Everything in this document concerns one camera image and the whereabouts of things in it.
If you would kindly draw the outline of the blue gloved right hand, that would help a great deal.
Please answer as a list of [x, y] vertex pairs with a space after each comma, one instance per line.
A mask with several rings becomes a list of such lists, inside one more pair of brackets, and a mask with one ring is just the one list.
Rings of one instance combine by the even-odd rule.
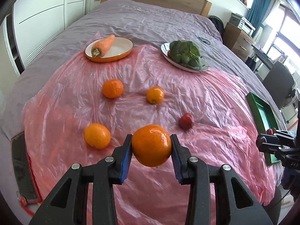
[[281, 184], [285, 190], [290, 190], [293, 197], [299, 196], [299, 170], [285, 168]]

